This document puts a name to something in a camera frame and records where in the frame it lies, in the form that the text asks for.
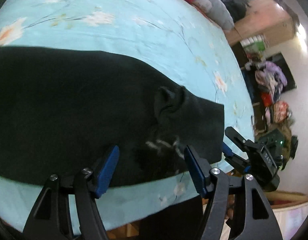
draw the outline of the wooden cabinet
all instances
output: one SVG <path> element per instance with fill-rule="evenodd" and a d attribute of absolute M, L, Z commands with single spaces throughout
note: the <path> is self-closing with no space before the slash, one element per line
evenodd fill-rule
<path fill-rule="evenodd" d="M 289 19 L 263 32 L 266 46 L 272 47 L 294 37 L 293 21 Z"/>
<path fill-rule="evenodd" d="M 263 34 L 267 46 L 274 46 L 294 37 L 292 17 L 274 0 L 252 0 L 246 16 L 225 33 L 230 45 Z"/>

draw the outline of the black cloth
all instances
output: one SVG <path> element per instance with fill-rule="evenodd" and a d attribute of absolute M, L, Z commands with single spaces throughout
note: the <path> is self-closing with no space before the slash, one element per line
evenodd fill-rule
<path fill-rule="evenodd" d="M 229 11 L 233 22 L 243 19 L 246 15 L 246 6 L 249 6 L 247 0 L 221 0 Z"/>
<path fill-rule="evenodd" d="M 197 196 L 142 219 L 136 239 L 192 240 L 202 219 L 202 198 Z"/>
<path fill-rule="evenodd" d="M 150 65 L 102 51 L 0 48 L 0 175 L 42 185 L 72 175 L 110 145 L 120 158 L 110 186 L 186 170 L 163 140 L 221 160 L 224 106 L 194 96 Z"/>

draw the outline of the blue gripper pad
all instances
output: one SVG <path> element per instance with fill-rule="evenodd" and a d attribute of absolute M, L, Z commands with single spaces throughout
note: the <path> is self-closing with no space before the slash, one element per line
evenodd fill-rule
<path fill-rule="evenodd" d="M 117 145 L 115 145 L 105 160 L 101 171 L 97 175 L 97 188 L 95 190 L 97 198 L 100 198 L 109 188 L 110 181 L 118 162 L 118 158 L 119 148 Z"/>
<path fill-rule="evenodd" d="M 196 160 L 196 158 L 199 157 L 196 152 L 193 153 L 192 150 L 188 146 L 185 148 L 184 160 L 190 172 L 196 192 L 200 194 L 202 198 L 205 198 L 208 193 L 206 190 L 205 176 Z"/>
<path fill-rule="evenodd" d="M 233 157 L 234 153 L 233 151 L 231 150 L 230 147 L 227 146 L 227 144 L 225 142 L 223 142 L 222 144 L 222 152 L 224 153 L 224 155 L 226 157 Z"/>

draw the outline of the light blue bedsheet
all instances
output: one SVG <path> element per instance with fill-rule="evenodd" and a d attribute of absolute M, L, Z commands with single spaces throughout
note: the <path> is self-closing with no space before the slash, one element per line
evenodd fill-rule
<path fill-rule="evenodd" d="M 225 126 L 254 138 L 251 100 L 222 30 L 183 0 L 7 0 L 0 10 L 0 46 L 9 44 L 103 50 L 138 58 L 195 95 L 224 104 Z M 227 138 L 224 141 L 240 153 Z M 225 161 L 214 166 L 232 169 Z M 22 231 L 40 190 L 0 177 L 0 216 Z M 112 229 L 196 195 L 186 172 L 111 188 L 97 205 L 105 228 Z M 70 209 L 78 233 L 73 198 Z"/>

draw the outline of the gray pillow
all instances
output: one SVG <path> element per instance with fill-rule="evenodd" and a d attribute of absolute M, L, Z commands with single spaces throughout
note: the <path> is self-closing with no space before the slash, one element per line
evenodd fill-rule
<path fill-rule="evenodd" d="M 223 30 L 234 28 L 233 19 L 221 0 L 194 0 L 207 17 L 215 21 Z"/>

